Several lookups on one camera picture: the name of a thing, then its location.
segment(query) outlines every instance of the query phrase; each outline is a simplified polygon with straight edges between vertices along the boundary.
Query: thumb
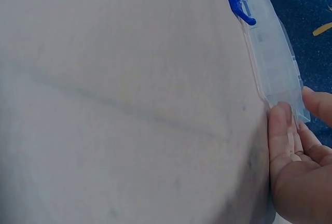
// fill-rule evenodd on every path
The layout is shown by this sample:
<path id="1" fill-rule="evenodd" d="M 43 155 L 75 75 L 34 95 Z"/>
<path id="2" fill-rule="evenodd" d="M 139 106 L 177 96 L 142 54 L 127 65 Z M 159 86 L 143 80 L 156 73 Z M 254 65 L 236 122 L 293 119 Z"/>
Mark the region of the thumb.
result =
<path id="1" fill-rule="evenodd" d="M 304 87 L 302 97 L 306 109 L 332 127 L 332 94 Z"/>

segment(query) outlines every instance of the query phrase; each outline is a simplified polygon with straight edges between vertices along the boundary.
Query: blue carpet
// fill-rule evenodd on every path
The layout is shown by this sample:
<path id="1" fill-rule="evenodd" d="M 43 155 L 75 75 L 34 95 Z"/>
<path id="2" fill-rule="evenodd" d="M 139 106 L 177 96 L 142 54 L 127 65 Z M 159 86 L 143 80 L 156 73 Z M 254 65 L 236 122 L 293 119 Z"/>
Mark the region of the blue carpet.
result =
<path id="1" fill-rule="evenodd" d="M 332 91 L 332 29 L 314 37 L 312 31 L 332 22 L 332 0 L 271 0 L 284 23 L 303 83 L 315 91 Z M 332 129 L 311 116 L 309 128 L 332 147 Z"/>

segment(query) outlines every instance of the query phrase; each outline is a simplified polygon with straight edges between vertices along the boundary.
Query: finger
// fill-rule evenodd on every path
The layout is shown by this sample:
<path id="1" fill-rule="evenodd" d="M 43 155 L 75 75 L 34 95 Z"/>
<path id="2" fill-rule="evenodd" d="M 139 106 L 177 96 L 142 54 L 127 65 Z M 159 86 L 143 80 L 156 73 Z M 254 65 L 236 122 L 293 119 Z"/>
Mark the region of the finger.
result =
<path id="1" fill-rule="evenodd" d="M 320 166 L 332 164 L 332 149 L 322 145 L 303 122 L 300 122 L 298 132 L 306 155 Z"/>
<path id="2" fill-rule="evenodd" d="M 332 94 L 304 87 L 302 97 L 308 111 L 332 127 Z"/>
<path id="3" fill-rule="evenodd" d="M 294 150 L 294 146 L 290 145 L 287 135 L 288 126 L 291 124 L 290 110 L 290 107 L 278 104 L 271 109 L 269 116 L 268 140 L 272 186 L 282 168 L 293 161 L 291 151 Z"/>

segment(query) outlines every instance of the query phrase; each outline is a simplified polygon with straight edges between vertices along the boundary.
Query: fingernail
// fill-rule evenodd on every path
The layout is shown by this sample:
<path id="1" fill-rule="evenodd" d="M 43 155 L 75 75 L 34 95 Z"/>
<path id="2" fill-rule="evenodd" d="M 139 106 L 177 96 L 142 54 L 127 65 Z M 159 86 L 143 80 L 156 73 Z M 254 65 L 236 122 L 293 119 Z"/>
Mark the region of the fingernail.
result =
<path id="1" fill-rule="evenodd" d="M 299 122 L 299 130 L 300 130 L 300 131 L 303 131 L 303 130 L 306 130 L 306 129 L 308 129 L 307 125 L 304 124 L 303 121 L 300 121 L 300 122 Z"/>
<path id="2" fill-rule="evenodd" d="M 312 92 L 314 92 L 311 88 L 309 88 L 309 87 L 307 87 L 307 86 L 304 86 L 303 87 L 303 92 L 304 93 L 312 93 Z"/>

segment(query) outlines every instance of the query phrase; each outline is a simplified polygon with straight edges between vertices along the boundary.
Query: dark stain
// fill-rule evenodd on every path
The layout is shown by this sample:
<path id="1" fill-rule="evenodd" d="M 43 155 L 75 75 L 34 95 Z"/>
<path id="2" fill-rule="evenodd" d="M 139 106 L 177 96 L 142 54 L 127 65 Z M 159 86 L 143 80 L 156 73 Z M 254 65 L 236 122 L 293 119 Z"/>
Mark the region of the dark stain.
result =
<path id="1" fill-rule="evenodd" d="M 252 165 L 252 163 L 251 163 L 251 160 L 249 160 L 249 161 L 248 161 L 248 167 L 249 167 L 249 169 L 251 169 L 252 166 L 253 166 L 253 165 Z"/>
<path id="2" fill-rule="evenodd" d="M 175 187 L 176 191 L 179 192 L 181 190 L 182 187 L 182 182 L 180 178 L 177 178 L 174 182 L 173 182 L 173 186 Z"/>
<path id="3" fill-rule="evenodd" d="M 118 217 L 118 212 L 117 212 L 115 209 L 113 209 L 113 208 L 111 208 L 111 209 L 109 210 L 109 214 L 110 214 L 113 218 L 117 218 L 117 217 Z"/>

